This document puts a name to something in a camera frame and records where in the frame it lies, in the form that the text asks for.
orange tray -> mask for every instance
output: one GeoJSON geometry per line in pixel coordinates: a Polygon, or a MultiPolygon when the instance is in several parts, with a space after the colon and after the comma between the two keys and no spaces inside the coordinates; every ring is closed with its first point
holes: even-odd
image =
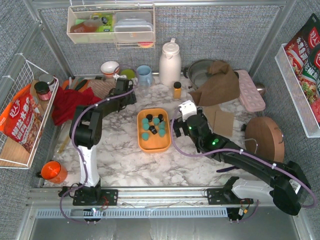
{"type": "Polygon", "coordinates": [[[154,153],[162,153],[165,152],[171,145],[170,138],[170,121],[168,118],[167,112],[162,108],[149,108],[144,109],[138,113],[136,116],[136,124],[138,128],[138,143],[139,147],[145,152],[149,154],[154,153]],[[165,121],[165,135],[164,137],[160,137],[159,134],[153,135],[151,131],[145,131],[143,129],[142,119],[144,119],[148,114],[152,114],[154,118],[156,118],[159,114],[163,115],[163,120],[165,121]],[[143,140],[141,135],[143,133],[149,133],[149,139],[147,141],[143,140]]]}

brown cloth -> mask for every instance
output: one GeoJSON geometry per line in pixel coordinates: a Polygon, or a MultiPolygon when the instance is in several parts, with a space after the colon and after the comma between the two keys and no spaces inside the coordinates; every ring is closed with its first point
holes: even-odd
{"type": "Polygon", "coordinates": [[[197,106],[225,103],[240,96],[239,79],[225,61],[215,61],[208,69],[212,74],[196,91],[190,92],[197,106]]]}

round wooden cutting board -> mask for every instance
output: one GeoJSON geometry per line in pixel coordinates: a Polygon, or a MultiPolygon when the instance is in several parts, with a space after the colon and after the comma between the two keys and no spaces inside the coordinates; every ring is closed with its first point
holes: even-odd
{"type": "Polygon", "coordinates": [[[245,129],[246,150],[271,161],[282,163],[285,157],[283,134],[278,125],[267,116],[254,117],[245,129]]]}

small jar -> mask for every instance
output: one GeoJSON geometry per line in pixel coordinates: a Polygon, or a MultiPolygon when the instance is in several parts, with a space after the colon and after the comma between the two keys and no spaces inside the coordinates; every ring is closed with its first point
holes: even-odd
{"type": "Polygon", "coordinates": [[[173,84],[173,98],[179,99],[181,97],[181,83],[179,81],[176,81],[173,84]]]}
{"type": "Polygon", "coordinates": [[[40,77],[39,77],[39,82],[45,82],[49,85],[49,89],[51,92],[54,91],[55,89],[55,78],[54,76],[52,76],[51,74],[42,74],[40,77]]]}
{"type": "Polygon", "coordinates": [[[48,83],[39,81],[34,85],[34,89],[40,100],[48,101],[51,98],[52,94],[48,83]]]}

pink ice cube tray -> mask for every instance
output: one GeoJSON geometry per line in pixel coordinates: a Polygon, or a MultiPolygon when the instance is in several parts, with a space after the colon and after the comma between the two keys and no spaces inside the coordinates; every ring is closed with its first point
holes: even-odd
{"type": "Polygon", "coordinates": [[[239,100],[242,105],[250,113],[263,111],[266,108],[266,103],[258,92],[249,73],[246,70],[236,70],[235,72],[239,74],[239,100]]]}

